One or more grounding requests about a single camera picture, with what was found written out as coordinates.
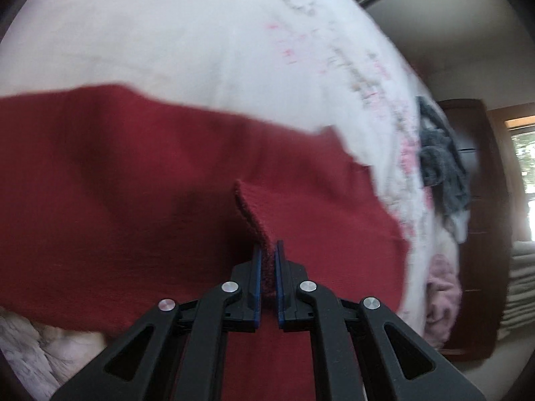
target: red knit cloth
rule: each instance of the red knit cloth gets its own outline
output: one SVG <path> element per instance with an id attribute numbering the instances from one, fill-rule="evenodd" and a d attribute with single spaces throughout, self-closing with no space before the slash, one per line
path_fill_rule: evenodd
<path id="1" fill-rule="evenodd" d="M 339 297 L 401 299 L 407 245 L 332 130 L 114 85 L 24 95 L 0 99 L 0 171 L 0 306 L 31 320 L 116 335 L 277 239 Z M 262 318 L 231 334 L 224 399 L 314 399 L 308 335 L 280 332 L 272 309 Z"/>

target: wooden door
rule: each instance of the wooden door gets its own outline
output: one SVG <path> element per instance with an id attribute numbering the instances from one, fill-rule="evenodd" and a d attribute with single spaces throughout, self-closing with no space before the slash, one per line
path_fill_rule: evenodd
<path id="1" fill-rule="evenodd" d="M 505 306 L 512 247 L 504 167 L 484 104 L 475 99 L 439 103 L 457 133 L 470 173 L 468 238 L 459 246 L 461 310 L 442 353 L 452 361 L 488 358 Z"/>

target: pink fabric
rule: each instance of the pink fabric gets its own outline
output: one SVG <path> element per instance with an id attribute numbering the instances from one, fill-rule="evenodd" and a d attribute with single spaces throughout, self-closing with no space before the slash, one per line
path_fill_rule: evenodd
<path id="1" fill-rule="evenodd" d="M 424 339 L 440 348 L 449 339 L 461 304 L 461 285 L 454 267 L 443 254 L 431 260 L 427 278 L 427 321 Z"/>

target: tree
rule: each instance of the tree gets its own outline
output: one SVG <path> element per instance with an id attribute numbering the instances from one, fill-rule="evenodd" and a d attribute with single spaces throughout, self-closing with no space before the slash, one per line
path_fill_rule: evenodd
<path id="1" fill-rule="evenodd" d="M 522 170 L 526 193 L 535 193 L 535 132 L 511 137 Z"/>

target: white comforter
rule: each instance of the white comforter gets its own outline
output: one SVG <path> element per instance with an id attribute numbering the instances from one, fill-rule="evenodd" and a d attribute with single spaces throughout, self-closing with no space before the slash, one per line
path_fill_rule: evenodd
<path id="1" fill-rule="evenodd" d="M 304 131 L 334 125 L 410 241 L 399 315 L 423 332 L 435 242 L 415 96 L 429 94 L 354 0 L 29 0 L 0 44 L 0 95 L 109 82 Z"/>

